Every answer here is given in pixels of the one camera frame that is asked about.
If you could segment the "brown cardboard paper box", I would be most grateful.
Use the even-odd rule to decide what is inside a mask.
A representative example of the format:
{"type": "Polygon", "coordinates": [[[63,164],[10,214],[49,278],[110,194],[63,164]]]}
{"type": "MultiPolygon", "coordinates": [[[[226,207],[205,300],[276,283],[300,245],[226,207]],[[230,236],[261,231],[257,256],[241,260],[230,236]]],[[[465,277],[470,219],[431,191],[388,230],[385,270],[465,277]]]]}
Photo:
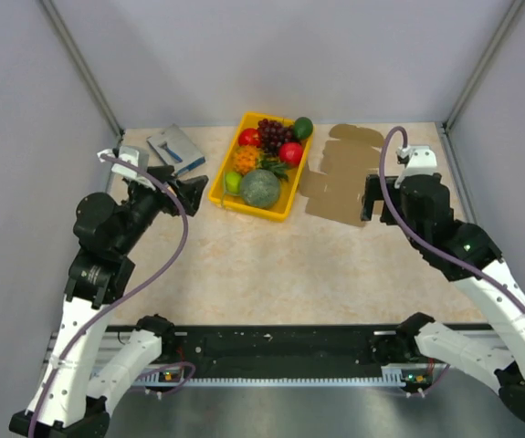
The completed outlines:
{"type": "Polygon", "coordinates": [[[308,199],[305,213],[363,227],[366,179],[378,172],[384,137],[377,130],[350,124],[333,126],[329,136],[319,169],[306,168],[299,180],[299,193],[308,199]]]}

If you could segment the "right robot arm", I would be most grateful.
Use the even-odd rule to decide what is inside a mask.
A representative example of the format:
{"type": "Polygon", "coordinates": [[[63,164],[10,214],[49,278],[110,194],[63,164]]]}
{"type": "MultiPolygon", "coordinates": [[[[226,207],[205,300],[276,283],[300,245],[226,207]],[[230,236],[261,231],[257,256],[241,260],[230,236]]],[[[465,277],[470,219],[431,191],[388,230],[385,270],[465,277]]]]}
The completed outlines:
{"type": "Polygon", "coordinates": [[[373,358],[381,364],[421,357],[439,360],[495,392],[525,422],[525,294],[505,258],[478,225],[457,220],[450,191],[439,174],[405,179],[366,178],[362,219],[384,203],[381,222],[399,226],[410,246],[475,304],[504,349],[493,349],[434,318],[417,312],[392,335],[373,337],[373,358]]]}

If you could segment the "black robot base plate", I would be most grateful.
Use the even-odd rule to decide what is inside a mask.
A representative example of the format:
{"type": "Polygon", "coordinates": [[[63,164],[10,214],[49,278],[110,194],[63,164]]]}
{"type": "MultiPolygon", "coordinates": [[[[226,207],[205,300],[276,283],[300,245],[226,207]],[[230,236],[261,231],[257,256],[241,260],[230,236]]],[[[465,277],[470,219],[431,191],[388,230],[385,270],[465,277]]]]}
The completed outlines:
{"type": "Polygon", "coordinates": [[[390,325],[177,326],[156,363],[178,360],[197,378],[375,377],[429,362],[390,325]]]}

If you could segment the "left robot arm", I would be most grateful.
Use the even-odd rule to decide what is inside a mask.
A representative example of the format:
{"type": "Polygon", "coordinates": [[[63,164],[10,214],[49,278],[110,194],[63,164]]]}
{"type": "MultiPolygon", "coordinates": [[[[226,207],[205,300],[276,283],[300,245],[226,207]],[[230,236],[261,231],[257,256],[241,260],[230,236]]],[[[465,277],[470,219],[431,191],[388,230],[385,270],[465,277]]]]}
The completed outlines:
{"type": "Polygon", "coordinates": [[[100,371],[100,344],[115,305],[130,293],[135,264],[129,253],[158,214],[187,219],[199,209],[206,176],[180,180],[170,166],[145,170],[156,187],[128,180],[128,197],[85,196],[76,209],[73,233],[79,251],[68,270],[62,319],[36,395],[10,420],[24,437],[102,437],[121,398],[155,360],[177,349],[174,325],[158,315],[141,318],[131,338],[100,371]]]}

